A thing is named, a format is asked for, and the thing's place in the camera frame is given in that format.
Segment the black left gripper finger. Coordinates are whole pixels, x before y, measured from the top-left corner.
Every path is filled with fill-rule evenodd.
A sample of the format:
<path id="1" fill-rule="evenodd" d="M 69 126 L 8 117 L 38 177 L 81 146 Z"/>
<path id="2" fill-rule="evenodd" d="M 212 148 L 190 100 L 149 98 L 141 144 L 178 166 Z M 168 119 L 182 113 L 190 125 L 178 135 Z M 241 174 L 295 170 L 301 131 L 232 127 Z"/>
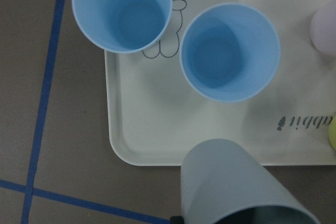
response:
<path id="1" fill-rule="evenodd" d="M 182 216 L 172 216 L 170 224 L 184 224 L 184 218 Z"/>

